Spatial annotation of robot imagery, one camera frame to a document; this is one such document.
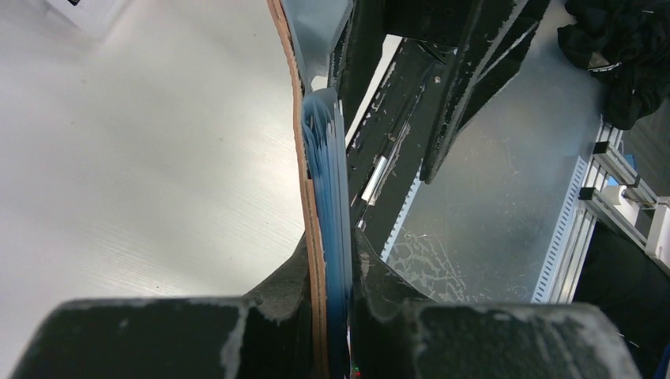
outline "gray floor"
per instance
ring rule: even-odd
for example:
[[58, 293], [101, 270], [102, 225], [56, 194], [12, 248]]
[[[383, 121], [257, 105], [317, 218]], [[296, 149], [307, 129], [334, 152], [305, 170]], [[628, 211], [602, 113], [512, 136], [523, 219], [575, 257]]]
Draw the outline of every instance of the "gray floor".
[[419, 187], [388, 262], [436, 301], [530, 302], [546, 270], [570, 180], [600, 127], [601, 86], [558, 47], [556, 28], [570, 22], [552, 1], [518, 76]]
[[670, 102], [640, 119], [623, 134], [623, 150], [633, 154], [638, 173], [659, 196], [670, 196]]

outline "stack of blue sheets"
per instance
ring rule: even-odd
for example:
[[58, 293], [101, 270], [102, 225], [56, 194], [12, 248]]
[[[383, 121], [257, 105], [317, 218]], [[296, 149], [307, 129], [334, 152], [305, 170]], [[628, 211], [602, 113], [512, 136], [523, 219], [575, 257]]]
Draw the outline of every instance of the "stack of blue sheets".
[[326, 263], [330, 377], [348, 377], [350, 363], [346, 336], [352, 296], [352, 240], [344, 117], [333, 88], [305, 96], [302, 129]]

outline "black fabric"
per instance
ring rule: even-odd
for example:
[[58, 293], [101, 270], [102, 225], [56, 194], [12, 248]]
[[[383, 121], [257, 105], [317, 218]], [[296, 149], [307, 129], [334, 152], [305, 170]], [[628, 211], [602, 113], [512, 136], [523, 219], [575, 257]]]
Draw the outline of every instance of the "black fabric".
[[653, 376], [670, 343], [670, 278], [644, 252], [598, 225], [574, 300], [599, 307], [624, 335], [642, 376]]
[[629, 130], [670, 94], [670, 1], [568, 0], [566, 10], [577, 24], [559, 28], [561, 50], [608, 85], [604, 119]]

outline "blue plastic sheet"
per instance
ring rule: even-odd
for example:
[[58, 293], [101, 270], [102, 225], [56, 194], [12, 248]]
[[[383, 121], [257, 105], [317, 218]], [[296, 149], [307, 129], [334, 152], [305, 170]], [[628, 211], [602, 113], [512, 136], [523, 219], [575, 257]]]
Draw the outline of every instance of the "blue plastic sheet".
[[324, 88], [305, 96], [302, 129], [326, 263], [330, 377], [344, 377], [349, 367], [346, 336], [352, 294], [352, 240], [344, 118], [334, 89]]

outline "white table surface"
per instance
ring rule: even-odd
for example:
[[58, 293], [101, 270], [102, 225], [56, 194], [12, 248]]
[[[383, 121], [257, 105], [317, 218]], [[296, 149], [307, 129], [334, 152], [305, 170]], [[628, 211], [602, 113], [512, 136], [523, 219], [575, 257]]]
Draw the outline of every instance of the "white table surface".
[[0, 377], [72, 298], [241, 295], [303, 232], [263, 1], [133, 0], [102, 42], [0, 2]]

